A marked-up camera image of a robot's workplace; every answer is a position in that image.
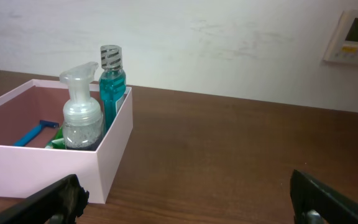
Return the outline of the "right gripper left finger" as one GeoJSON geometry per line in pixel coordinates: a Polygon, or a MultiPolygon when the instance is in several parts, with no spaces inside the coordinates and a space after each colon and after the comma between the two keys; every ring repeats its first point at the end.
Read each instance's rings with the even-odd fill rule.
{"type": "Polygon", "coordinates": [[[90,193],[70,174],[0,212],[0,224],[75,224],[90,193]]]}

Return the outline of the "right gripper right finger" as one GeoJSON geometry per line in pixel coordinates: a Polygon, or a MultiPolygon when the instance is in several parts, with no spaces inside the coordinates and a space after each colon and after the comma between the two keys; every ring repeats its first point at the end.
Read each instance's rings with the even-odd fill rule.
{"type": "Polygon", "coordinates": [[[306,172],[292,172],[290,198],[295,224],[358,224],[358,203],[306,172]]]}

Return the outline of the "green soap packet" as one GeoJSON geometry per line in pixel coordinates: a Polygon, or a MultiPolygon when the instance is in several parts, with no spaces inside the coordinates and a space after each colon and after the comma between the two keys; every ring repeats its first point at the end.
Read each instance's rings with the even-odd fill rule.
{"type": "Polygon", "coordinates": [[[47,149],[66,149],[65,140],[63,137],[63,128],[60,127],[53,138],[46,144],[47,149]]]}

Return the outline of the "blue disposable razor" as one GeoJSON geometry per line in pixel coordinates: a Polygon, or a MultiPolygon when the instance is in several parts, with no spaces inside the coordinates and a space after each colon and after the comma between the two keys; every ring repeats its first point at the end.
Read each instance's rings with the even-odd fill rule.
{"type": "Polygon", "coordinates": [[[44,128],[54,128],[57,129],[59,127],[59,123],[52,122],[52,121],[46,121],[46,120],[40,120],[39,124],[32,128],[27,134],[25,134],[20,140],[16,141],[13,146],[26,146],[31,140],[33,140],[35,137],[37,137],[41,131],[44,128]]]}

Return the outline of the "blue mouthwash bottle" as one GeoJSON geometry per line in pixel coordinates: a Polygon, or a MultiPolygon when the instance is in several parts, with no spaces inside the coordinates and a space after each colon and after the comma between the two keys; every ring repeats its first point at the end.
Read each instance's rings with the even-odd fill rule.
{"type": "Polygon", "coordinates": [[[124,102],[126,73],[122,64],[122,49],[118,45],[103,45],[101,67],[104,70],[99,79],[99,92],[103,101],[106,131],[111,127],[124,102]]]}

